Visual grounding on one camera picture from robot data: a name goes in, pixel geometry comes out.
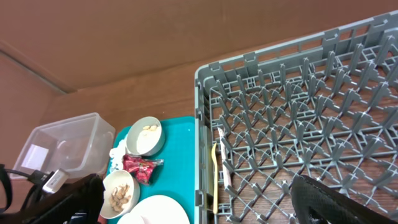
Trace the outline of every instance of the utensil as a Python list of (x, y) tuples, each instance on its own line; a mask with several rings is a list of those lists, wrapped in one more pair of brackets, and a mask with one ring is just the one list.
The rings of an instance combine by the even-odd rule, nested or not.
[(213, 194), (213, 213), (218, 213), (218, 167), (216, 158), (217, 143), (211, 149), (211, 159), (214, 163), (214, 194)]
[[(218, 134), (220, 135), (220, 146), (221, 146), (221, 158), (223, 161), (227, 160), (226, 158), (226, 149), (225, 145), (222, 142), (222, 138), (224, 137), (225, 133), (221, 128), (218, 128)], [(227, 187), (231, 185), (231, 175), (229, 170), (223, 165), (223, 174), (224, 174), (224, 186)]]
[[(131, 209), (137, 204), (140, 194), (140, 188), (138, 182), (131, 176), (131, 174), (129, 174), (129, 172), (125, 170), (113, 171), (110, 175), (107, 175), (105, 177), (103, 183), (105, 187), (104, 204), (99, 213), (103, 218), (111, 219), (120, 217), (127, 212), (130, 212)], [(111, 207), (109, 198), (113, 193), (113, 190), (122, 184), (128, 184), (130, 186), (129, 190), (126, 193), (126, 196), (131, 195), (131, 199), (128, 201), (128, 203), (124, 204), (123, 211), (115, 212)]]

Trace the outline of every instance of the cable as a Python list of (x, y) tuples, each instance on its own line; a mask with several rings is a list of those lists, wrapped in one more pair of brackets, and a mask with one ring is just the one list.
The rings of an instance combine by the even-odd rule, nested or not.
[(26, 195), (25, 201), (24, 201), (24, 203), (22, 204), (21, 211), (22, 211), (22, 210), (25, 210), (27, 204), (29, 203), (30, 196), (32, 196), (32, 194), (33, 194), (33, 192), (35, 192), (36, 188), (37, 188), (37, 185), (33, 185), (33, 186), (30, 188), (28, 194)]
[(29, 174), (26, 174), (26, 173), (24, 173), (24, 172), (17, 171), (17, 170), (12, 170), (12, 169), (5, 169), (5, 170), (6, 170), (6, 172), (8, 172), (8, 173), (21, 175), (21, 176), (27, 177), (27, 178), (30, 176)]

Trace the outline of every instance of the white bowl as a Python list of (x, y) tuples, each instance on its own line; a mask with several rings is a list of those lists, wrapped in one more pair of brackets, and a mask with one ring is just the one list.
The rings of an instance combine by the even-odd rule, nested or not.
[[(132, 208), (137, 204), (140, 194), (139, 184), (138, 182), (131, 176), (131, 174), (125, 170), (116, 170), (110, 173), (110, 175), (106, 176), (104, 181), (104, 204), (102, 205), (102, 209), (100, 211), (100, 215), (103, 218), (111, 219), (120, 217), (127, 212), (130, 212)], [(118, 187), (122, 184), (128, 184), (130, 189), (127, 191), (126, 196), (131, 195), (131, 199), (127, 204), (124, 204), (123, 211), (118, 213), (113, 210), (111, 204), (109, 202), (109, 197), (111, 196), (115, 187)]]
[(133, 213), (127, 213), (123, 215), (118, 221), (118, 224), (145, 224), (144, 219), (142, 219), (141, 216), (133, 214)]
[[(137, 140), (138, 140), (138, 135), (142, 131), (142, 129), (145, 126), (152, 126), (152, 125), (157, 125), (158, 128), (160, 128), (160, 135), (158, 139), (154, 139), (156, 141), (156, 144), (153, 148), (147, 149), (144, 152), (138, 152), (137, 151)], [(165, 142), (165, 134), (164, 130), (162, 129), (162, 125), (160, 121), (154, 117), (145, 117), (141, 118), (137, 122), (135, 122), (129, 132), (127, 133), (126, 136), (126, 149), (127, 153), (133, 156), (151, 156), (156, 154), (156, 152), (159, 152), (159, 150), (162, 148)]]

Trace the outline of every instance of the wooden table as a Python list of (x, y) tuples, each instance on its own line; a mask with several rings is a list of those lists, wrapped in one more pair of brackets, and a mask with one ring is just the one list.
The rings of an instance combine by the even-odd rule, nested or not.
[[(199, 66), (274, 44), (276, 43), (244, 49), (200, 62), (153, 71), (107, 85), (87, 88), (59, 96), (47, 108), (41, 123), (51, 123), (60, 119), (97, 112), (109, 124), (114, 126), (118, 133), (122, 128), (132, 125), (144, 116), (155, 116), (160, 120), (187, 115), (193, 116), (195, 102), (193, 89), (194, 74)], [(381, 172), (375, 164), (365, 165), (364, 169), (374, 175), (379, 175)], [(252, 179), (252, 182), (264, 183), (264, 181), (261, 175), (256, 175)], [(240, 183), (236, 179), (233, 179), (233, 182), (235, 184)], [(369, 190), (367, 183), (358, 182), (358, 184), (359, 188)], [(13, 186), (15, 197), (10, 212), (15, 212), (19, 209), (30, 188), (30, 184), (27, 184), (26, 181), (17, 180), (13, 181)], [(394, 186), (395, 189), (398, 189), (398, 182), (394, 182)], [(267, 194), (271, 198), (277, 197), (279, 196), (277, 191), (278, 189), (270, 188), (267, 190)], [(253, 193), (251, 189), (246, 189), (241, 196), (250, 200), (253, 198)], [(221, 187), (219, 195), (220, 202), (228, 201), (228, 195)], [(388, 209), (395, 209), (398, 206), (398, 200), (392, 200), (389, 195), (382, 194), (377, 196), (377, 201), (381, 202), (382, 206)], [(290, 201), (286, 201), (286, 204), (282, 206), (289, 212), (294, 212)], [(234, 207), (238, 213), (243, 209), (239, 202), (236, 202)], [(266, 212), (270, 205), (266, 201), (258, 201), (255, 207)], [(254, 214), (250, 213), (245, 218), (244, 223), (255, 223), (255, 219)], [(282, 215), (275, 214), (272, 216), (270, 223), (279, 223), (281, 221), (285, 223), (286, 219)]]

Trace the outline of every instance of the dish rack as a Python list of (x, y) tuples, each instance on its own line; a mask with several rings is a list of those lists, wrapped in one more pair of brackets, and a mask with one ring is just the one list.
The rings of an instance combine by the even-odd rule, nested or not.
[[(298, 223), (297, 174), (398, 220), (397, 40), (393, 11), (200, 67), (195, 223)], [(218, 173), (214, 215), (220, 141), (233, 184)]]

